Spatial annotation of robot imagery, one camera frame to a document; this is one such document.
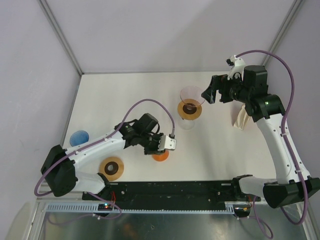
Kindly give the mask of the pink glass dripper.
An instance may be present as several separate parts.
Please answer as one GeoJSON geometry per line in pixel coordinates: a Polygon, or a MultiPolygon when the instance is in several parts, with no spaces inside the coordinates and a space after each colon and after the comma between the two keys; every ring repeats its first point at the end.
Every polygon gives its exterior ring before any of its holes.
{"type": "Polygon", "coordinates": [[[205,99],[202,97],[203,90],[197,86],[186,86],[180,91],[181,101],[187,104],[193,104],[195,107],[201,106],[205,99]]]}

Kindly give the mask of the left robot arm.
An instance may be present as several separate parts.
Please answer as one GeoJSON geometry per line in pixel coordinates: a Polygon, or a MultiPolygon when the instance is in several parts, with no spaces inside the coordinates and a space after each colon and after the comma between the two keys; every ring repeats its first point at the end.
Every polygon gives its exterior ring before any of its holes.
{"type": "Polygon", "coordinates": [[[87,192],[98,199],[110,196],[110,181],[102,173],[86,173],[81,169],[90,163],[99,163],[113,152],[128,147],[141,146],[145,155],[160,155],[165,152],[161,141],[166,136],[153,132],[159,128],[158,120],[149,113],[115,126],[114,131],[101,139],[88,141],[69,149],[56,145],[49,151],[41,168],[42,176],[55,197],[70,192],[87,192]]]}

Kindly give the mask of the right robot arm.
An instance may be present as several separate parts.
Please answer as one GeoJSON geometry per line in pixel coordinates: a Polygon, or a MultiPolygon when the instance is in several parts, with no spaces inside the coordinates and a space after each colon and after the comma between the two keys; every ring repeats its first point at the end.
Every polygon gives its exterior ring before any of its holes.
{"type": "Polygon", "coordinates": [[[235,178],[236,185],[230,188],[231,196],[242,201],[248,194],[264,198],[267,204],[275,209],[302,202],[304,192],[311,197],[320,189],[320,179],[311,177],[299,155],[294,160],[285,143],[285,137],[292,143],[292,138],[281,122],[285,109],[279,96],[268,92],[268,72],[264,66],[249,65],[243,73],[213,75],[208,88],[201,96],[209,103],[216,101],[220,93],[220,102],[238,101],[245,105],[246,113],[252,117],[267,143],[275,167],[275,179],[256,178],[253,175],[242,175],[235,178]]]}

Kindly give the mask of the clear glass carafe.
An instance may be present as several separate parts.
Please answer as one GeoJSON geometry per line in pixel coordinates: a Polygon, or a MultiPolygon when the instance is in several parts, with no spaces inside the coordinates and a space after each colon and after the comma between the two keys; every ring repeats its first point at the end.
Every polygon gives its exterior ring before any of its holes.
{"type": "Polygon", "coordinates": [[[178,118],[178,126],[183,130],[191,130],[195,126],[195,122],[193,120],[187,120],[182,117],[178,118]]]}

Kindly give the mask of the orange glass carafe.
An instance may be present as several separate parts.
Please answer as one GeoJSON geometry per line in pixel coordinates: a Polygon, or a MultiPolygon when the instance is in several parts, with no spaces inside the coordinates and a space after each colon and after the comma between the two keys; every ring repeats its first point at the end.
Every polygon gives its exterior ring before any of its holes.
{"type": "Polygon", "coordinates": [[[163,162],[169,157],[169,152],[166,150],[162,154],[153,154],[152,158],[157,162],[163,162]]]}

